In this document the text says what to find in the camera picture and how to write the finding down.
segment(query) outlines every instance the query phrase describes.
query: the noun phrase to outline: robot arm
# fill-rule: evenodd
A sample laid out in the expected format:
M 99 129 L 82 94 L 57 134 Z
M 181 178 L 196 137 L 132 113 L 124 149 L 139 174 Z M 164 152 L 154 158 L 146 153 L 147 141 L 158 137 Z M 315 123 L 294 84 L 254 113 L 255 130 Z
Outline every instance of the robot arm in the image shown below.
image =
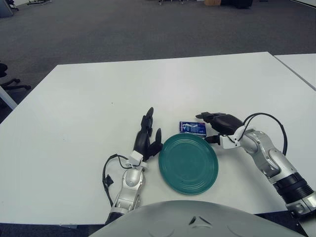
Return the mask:
M 121 190 L 113 202 L 105 225 L 120 216 L 136 209 L 140 204 L 140 191 L 145 184 L 143 171 L 148 168 L 146 161 L 162 149 L 161 129 L 156 133 L 156 140 L 150 144 L 154 109 L 151 107 L 143 116 L 141 130 L 137 133 L 132 153 L 126 162 L 127 169 L 122 177 Z
M 294 217 L 316 213 L 316 192 L 285 157 L 283 153 L 286 153 L 286 149 L 280 152 L 267 134 L 253 127 L 246 128 L 232 115 L 206 112 L 197 115 L 197 118 L 209 122 L 219 132 L 218 135 L 206 137 L 207 142 L 217 143 L 224 149 L 243 147 L 252 156 L 258 169 L 273 184 Z

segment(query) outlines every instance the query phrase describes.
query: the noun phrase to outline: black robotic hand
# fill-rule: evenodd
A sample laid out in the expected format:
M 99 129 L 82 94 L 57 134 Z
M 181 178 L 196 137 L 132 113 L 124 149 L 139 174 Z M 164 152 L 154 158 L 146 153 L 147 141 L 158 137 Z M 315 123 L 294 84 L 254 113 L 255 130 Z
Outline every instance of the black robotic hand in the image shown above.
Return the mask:
M 224 113 L 210 114 L 209 112 L 203 112 L 200 115 L 196 115 L 196 118 L 210 123 L 212 128 L 219 132 L 218 135 L 205 138 L 208 143 L 217 143 L 218 145 L 220 144 L 220 135 L 233 135 L 242 126 L 241 120 Z
M 141 130 L 137 133 L 134 144 L 134 151 L 137 151 L 143 155 L 143 161 L 147 161 L 150 156 L 155 156 L 162 150 L 160 128 L 157 130 L 156 140 L 152 144 L 150 144 L 149 140 L 153 132 L 153 113 L 154 109 L 151 107 L 147 114 L 143 116 Z

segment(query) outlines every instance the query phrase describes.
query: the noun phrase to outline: small box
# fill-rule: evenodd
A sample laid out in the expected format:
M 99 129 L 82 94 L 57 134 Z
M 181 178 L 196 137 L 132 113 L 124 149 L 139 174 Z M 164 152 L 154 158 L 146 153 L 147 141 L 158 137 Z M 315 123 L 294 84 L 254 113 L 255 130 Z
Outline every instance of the small box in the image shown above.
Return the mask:
M 180 122 L 180 133 L 190 133 L 206 137 L 204 122 Z
M 222 0 L 204 0 L 204 4 L 207 6 L 220 6 Z

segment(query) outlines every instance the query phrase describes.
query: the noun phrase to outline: white table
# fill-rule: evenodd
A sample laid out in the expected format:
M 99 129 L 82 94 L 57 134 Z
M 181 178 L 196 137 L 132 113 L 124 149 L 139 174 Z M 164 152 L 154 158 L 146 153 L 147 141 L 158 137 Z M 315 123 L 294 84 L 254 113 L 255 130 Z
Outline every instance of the white table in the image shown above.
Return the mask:
M 128 155 L 142 115 L 155 109 L 153 134 L 178 133 L 200 112 L 244 119 L 276 116 L 288 135 L 288 159 L 312 188 L 315 179 L 316 93 L 267 52 L 148 61 L 58 65 L 0 124 L 0 222 L 103 224 L 110 205 L 101 183 L 108 156 Z M 282 133 L 270 118 L 253 120 L 276 147 Z M 208 135 L 215 134 L 210 126 Z M 285 210 L 282 199 L 242 148 L 212 145 L 215 184 L 197 196 L 163 181 L 149 160 L 142 205 L 175 199 L 211 201 L 250 213 Z M 120 189 L 124 170 L 109 163 Z
M 316 53 L 277 55 L 276 58 L 316 90 Z

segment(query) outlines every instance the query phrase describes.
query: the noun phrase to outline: black wire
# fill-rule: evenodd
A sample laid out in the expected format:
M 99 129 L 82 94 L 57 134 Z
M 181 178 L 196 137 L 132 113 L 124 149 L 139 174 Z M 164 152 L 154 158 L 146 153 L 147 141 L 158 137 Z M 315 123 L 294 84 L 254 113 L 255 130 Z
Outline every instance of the black wire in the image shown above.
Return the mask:
M 229 139 L 232 143 L 235 143 L 228 135 L 225 135 L 224 137 L 228 137 L 228 139 Z
M 125 160 L 128 160 L 128 158 L 126 158 L 125 156 L 118 155 L 118 154 L 114 154 L 114 155 L 110 156 L 110 157 L 108 158 L 107 162 L 105 162 L 105 165 L 104 165 L 104 167 L 103 167 L 103 172 L 102 172 L 102 183 L 103 183 L 104 191 L 105 191 L 105 193 L 106 193 L 107 196 L 108 196 L 108 199 L 109 199 L 109 202 L 110 202 L 110 205 L 111 205 L 111 206 L 113 206 L 113 201 L 112 201 L 112 199 L 111 199 L 111 197 L 110 197 L 109 185 L 107 184 L 107 181 L 106 181 L 105 170 L 106 170 L 106 167 L 107 167 L 107 164 L 109 163 L 109 161 L 112 160 L 112 159 L 114 159 L 114 158 L 116 158 L 116 157 L 118 157 L 119 164 L 120 164 L 120 166 L 121 166 L 123 169 L 131 169 L 132 167 L 138 167 L 138 166 L 140 166 L 140 163 L 141 163 L 141 161 L 140 161 L 138 165 L 133 165 L 133 166 L 131 166 L 131 167 L 124 167 L 124 166 L 122 165 L 122 162 L 121 162 L 120 158 L 123 158 L 123 159 L 125 159 Z
M 286 155 L 286 152 L 287 152 L 287 136 L 286 136 L 285 129 L 284 129 L 282 123 L 281 123 L 276 117 L 274 117 L 274 116 L 272 116 L 272 115 L 269 115 L 269 114 L 267 114 L 267 113 L 255 113 L 255 114 L 249 115 L 249 116 L 243 121 L 243 123 L 242 123 L 242 125 L 245 125 L 246 122 L 247 122 L 247 120 L 249 119 L 249 121 L 248 121 L 248 123 L 247 123 L 245 129 L 243 130 L 243 132 L 242 132 L 240 138 L 238 139 L 238 141 L 240 141 L 241 138 L 243 137 L 243 135 L 244 135 L 245 131 L 247 130 L 247 128 L 248 128 L 248 126 L 249 126 L 251 120 L 252 120 L 254 117 L 258 116 L 258 115 L 266 115 L 266 116 L 269 116 L 269 117 L 273 118 L 275 121 L 277 121 L 277 123 L 279 124 L 279 126 L 280 126 L 280 128 L 281 128 L 281 130 L 282 130 L 282 134 L 283 134 L 283 152 L 282 152 L 282 153 L 283 153 L 284 155 Z
M 123 165 L 122 165 L 122 163 L 121 163 L 121 161 L 120 161 L 120 158 L 123 158 L 123 159 L 127 159 L 126 157 L 123 157 L 123 156 L 120 156 L 120 155 L 118 155 L 118 161 L 119 161 L 119 164 L 120 164 L 120 166 L 123 168 L 123 169 L 131 169 L 132 167 L 124 167 Z

